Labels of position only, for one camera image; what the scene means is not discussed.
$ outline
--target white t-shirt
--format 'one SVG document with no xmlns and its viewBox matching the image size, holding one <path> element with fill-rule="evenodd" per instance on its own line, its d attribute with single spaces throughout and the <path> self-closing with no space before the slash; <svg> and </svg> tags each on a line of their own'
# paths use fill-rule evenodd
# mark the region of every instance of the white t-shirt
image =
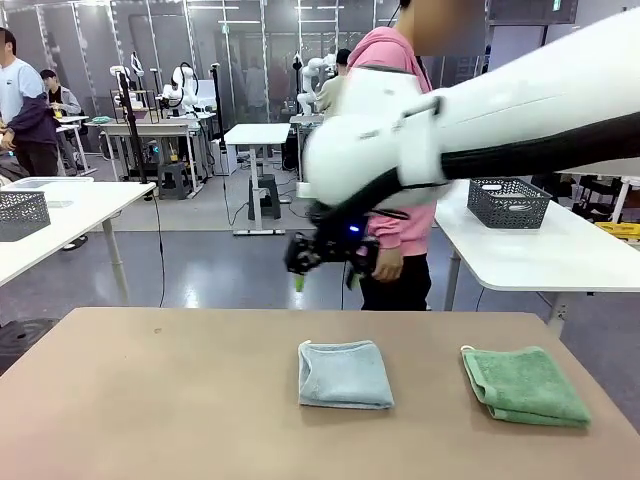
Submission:
<svg viewBox="0 0 640 480">
<path fill-rule="evenodd" d="M 22 109 L 23 98 L 44 93 L 44 83 L 35 68 L 16 58 L 6 68 L 0 67 L 0 116 L 9 123 Z"/>
</svg>

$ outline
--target black pants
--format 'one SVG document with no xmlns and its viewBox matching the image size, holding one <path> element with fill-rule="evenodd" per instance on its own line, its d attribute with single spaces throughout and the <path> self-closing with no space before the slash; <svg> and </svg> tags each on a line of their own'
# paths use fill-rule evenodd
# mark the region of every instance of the black pants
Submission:
<svg viewBox="0 0 640 480">
<path fill-rule="evenodd" d="M 360 288 L 364 297 L 362 310 L 423 312 L 431 289 L 427 255 L 404 257 L 402 273 L 395 282 L 365 277 L 360 280 Z"/>
<path fill-rule="evenodd" d="M 19 142 L 15 150 L 18 163 L 32 177 L 56 177 L 58 175 L 58 150 L 54 144 Z"/>
</svg>

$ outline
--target white table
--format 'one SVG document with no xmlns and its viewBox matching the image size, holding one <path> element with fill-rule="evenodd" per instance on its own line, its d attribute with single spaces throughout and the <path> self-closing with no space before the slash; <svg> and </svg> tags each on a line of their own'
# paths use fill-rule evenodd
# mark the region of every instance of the white table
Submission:
<svg viewBox="0 0 640 480">
<path fill-rule="evenodd" d="M 84 147 L 82 146 L 82 141 L 80 140 L 80 134 L 78 133 L 78 130 L 80 129 L 80 127 L 81 127 L 81 125 L 80 124 L 76 124 L 76 123 L 70 123 L 70 124 L 67 124 L 67 125 L 62 125 L 62 126 L 56 128 L 56 134 L 60 135 L 60 138 L 62 139 L 63 142 L 66 142 L 67 138 L 65 137 L 64 133 L 73 130 L 73 133 L 76 136 L 76 142 L 78 143 L 78 152 L 80 153 L 80 158 L 82 159 L 82 166 L 84 167 L 84 171 L 83 172 L 78 172 L 78 176 L 79 177 L 84 177 L 85 175 L 89 175 L 90 173 L 93 173 L 98 169 L 97 168 L 89 169 L 89 165 L 87 165 L 87 157 L 84 154 Z M 75 163 L 75 159 L 73 158 L 73 156 L 72 156 L 72 158 L 69 159 L 69 161 Z M 62 156 L 60 155 L 60 147 L 59 146 L 58 146 L 58 168 L 60 170 L 60 173 L 63 176 L 67 175 L 67 173 L 65 172 L 65 169 L 64 169 L 64 164 L 62 162 Z"/>
<path fill-rule="evenodd" d="M 549 202 L 539 230 L 485 227 L 467 208 L 468 181 L 438 202 L 436 221 L 453 254 L 445 310 L 453 309 L 461 259 L 476 280 L 500 291 L 558 292 L 549 322 L 558 335 L 572 292 L 640 292 L 640 252 Z"/>
<path fill-rule="evenodd" d="M 253 210 L 255 212 L 255 230 L 236 230 L 235 235 L 284 235 L 284 230 L 263 230 L 262 209 L 260 208 L 260 188 L 258 187 L 258 167 L 256 162 L 256 146 L 264 146 L 262 155 L 267 162 L 267 145 L 281 145 L 289 135 L 288 123 L 243 123 L 229 130 L 224 141 L 229 146 L 249 146 L 251 161 L 251 181 L 253 190 Z"/>
<path fill-rule="evenodd" d="M 159 122 L 151 122 L 147 119 L 137 120 L 136 128 L 138 130 L 138 135 L 141 138 L 151 137 L 160 139 L 162 137 L 186 137 L 187 138 L 187 154 L 189 156 L 189 167 L 191 170 L 191 186 L 193 191 L 189 194 L 188 198 L 195 197 L 200 190 L 202 190 L 202 183 L 198 181 L 198 177 L 196 175 L 196 159 L 193 154 L 193 149 L 191 148 L 191 142 L 189 141 L 190 137 L 197 136 L 202 131 L 200 122 L 206 120 L 211 117 L 212 114 L 206 114 L 207 116 L 196 118 L 163 118 L 160 119 Z M 129 129 L 129 124 L 126 122 L 116 122 L 112 120 L 107 123 L 93 123 L 88 122 L 85 125 L 89 127 L 97 127 L 104 132 L 107 140 L 107 147 L 109 148 L 109 156 L 111 157 L 111 167 L 113 168 L 113 175 L 116 181 L 119 181 L 118 172 L 115 166 L 115 155 L 113 153 L 113 147 L 111 146 L 111 141 L 109 137 L 122 137 L 125 139 L 126 148 L 128 150 L 130 158 L 133 158 L 133 149 L 130 144 L 131 131 Z M 120 162 L 123 165 L 123 169 L 126 172 L 126 162 L 124 157 L 120 157 Z M 207 176 L 206 170 L 206 159 L 200 158 L 198 162 L 198 168 L 202 170 L 203 177 Z"/>
<path fill-rule="evenodd" d="M 154 183 L 133 182 L 57 182 L 38 188 L 50 205 L 67 206 L 49 206 L 51 225 L 17 242 L 0 242 L 0 286 L 102 223 L 122 304 L 128 305 L 127 279 L 110 217 L 154 188 Z"/>
<path fill-rule="evenodd" d="M 83 120 L 89 120 L 89 117 L 87 117 L 86 115 L 69 115 L 66 117 L 61 117 L 61 118 L 56 118 L 56 120 L 58 120 L 58 122 L 62 123 L 62 124 L 66 124 L 66 123 L 80 123 Z"/>
</svg>

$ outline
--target table leg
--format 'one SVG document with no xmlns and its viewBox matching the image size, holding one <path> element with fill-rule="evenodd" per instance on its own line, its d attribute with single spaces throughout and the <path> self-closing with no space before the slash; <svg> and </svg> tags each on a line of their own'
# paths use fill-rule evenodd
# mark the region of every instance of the table leg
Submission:
<svg viewBox="0 0 640 480">
<path fill-rule="evenodd" d="M 80 152 L 80 158 L 82 159 L 82 166 L 84 167 L 84 172 L 80 174 L 80 176 L 89 175 L 97 170 L 97 168 L 92 168 L 89 170 L 89 166 L 87 165 L 87 157 L 84 155 L 84 147 L 82 146 L 82 141 L 80 140 L 80 133 L 78 133 L 78 128 L 73 129 L 73 133 L 76 136 L 76 142 L 78 143 L 78 151 Z"/>
<path fill-rule="evenodd" d="M 562 335 L 564 322 L 567 320 L 569 311 L 567 297 L 568 295 L 564 292 L 558 293 L 551 306 L 551 316 L 549 317 L 548 327 L 558 338 Z"/>
<path fill-rule="evenodd" d="M 447 279 L 447 292 L 444 296 L 444 311 L 453 310 L 453 300 L 456 296 L 456 285 L 458 284 L 458 272 L 460 271 L 460 255 L 453 248 L 449 261 L 449 277 Z"/>
<path fill-rule="evenodd" d="M 198 179 L 196 178 L 196 167 L 193 158 L 193 149 L 191 148 L 191 137 L 189 136 L 189 132 L 187 132 L 186 137 L 187 154 L 189 155 L 189 167 L 191 168 L 191 186 L 193 187 L 193 192 L 189 194 L 188 198 L 193 198 L 198 194 L 200 190 L 202 190 L 202 185 L 198 185 Z"/>
<path fill-rule="evenodd" d="M 64 169 L 64 162 L 62 161 L 62 155 L 60 154 L 60 145 L 56 145 L 56 149 L 58 150 L 58 174 L 61 177 L 66 177 L 67 172 Z"/>
<path fill-rule="evenodd" d="M 624 207 L 624 201 L 627 199 L 628 193 L 629 193 L 629 183 L 624 182 L 622 184 L 622 188 L 620 189 L 620 195 L 618 195 L 618 201 L 616 202 L 616 207 L 613 209 L 613 215 L 611 217 L 611 221 L 613 223 L 618 223 L 620 221 L 620 215 L 622 214 L 622 208 Z"/>
<path fill-rule="evenodd" d="M 124 267 L 122 259 L 120 258 L 120 252 L 118 251 L 116 236 L 113 233 L 113 225 L 111 225 L 110 218 L 107 218 L 102 222 L 102 228 L 104 229 L 104 236 L 107 240 L 107 247 L 109 248 L 113 275 L 116 277 L 116 284 L 118 285 L 118 290 L 120 290 L 120 299 L 122 304 L 127 306 L 129 305 L 129 287 L 127 285 L 127 277 L 124 274 Z"/>
<path fill-rule="evenodd" d="M 302 178 L 302 145 L 300 142 L 300 124 L 296 124 L 296 143 L 298 144 L 298 178 L 301 182 L 304 181 Z"/>
<path fill-rule="evenodd" d="M 113 169 L 113 178 L 116 179 L 116 182 L 120 181 L 120 177 L 118 176 L 118 171 L 116 170 L 116 159 L 113 154 L 113 146 L 111 145 L 111 138 L 109 135 L 105 133 L 105 138 L 107 140 L 107 148 L 109 149 L 109 158 L 111 159 L 111 168 Z"/>
<path fill-rule="evenodd" d="M 260 187 L 258 187 L 258 161 L 256 159 L 256 147 L 254 145 L 249 147 L 249 161 L 251 162 L 251 181 L 253 183 L 251 195 L 253 197 L 256 230 L 262 230 L 262 208 L 260 208 Z"/>
</svg>

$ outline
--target robotic arm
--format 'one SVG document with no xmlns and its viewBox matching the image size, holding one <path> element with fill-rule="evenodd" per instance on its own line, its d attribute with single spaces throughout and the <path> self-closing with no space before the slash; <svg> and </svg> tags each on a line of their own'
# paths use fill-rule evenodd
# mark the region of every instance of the robotic arm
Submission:
<svg viewBox="0 0 640 480">
<path fill-rule="evenodd" d="M 313 77 L 320 76 L 320 69 L 323 67 L 325 71 L 333 72 L 336 68 L 336 55 L 330 53 L 324 58 L 312 58 L 302 68 L 302 90 L 304 93 L 298 95 L 298 102 L 302 107 L 303 115 L 311 115 L 311 104 L 316 101 L 316 94 L 311 86 L 311 81 Z"/>
<path fill-rule="evenodd" d="M 193 68 L 182 62 L 171 76 L 171 84 L 162 89 L 163 108 L 174 109 L 178 115 L 193 113 L 193 106 L 198 103 L 199 83 Z"/>
<path fill-rule="evenodd" d="M 640 47 L 637 25 L 640 9 L 630 10 L 428 94 L 412 75 L 354 69 L 338 115 L 307 143 L 317 230 L 296 234 L 285 257 L 289 271 L 348 260 L 370 273 L 377 243 L 364 236 L 366 215 L 431 203 L 455 179 L 640 156 L 640 64 L 628 61 Z M 363 243 L 373 250 L 366 259 L 356 253 Z"/>
</svg>

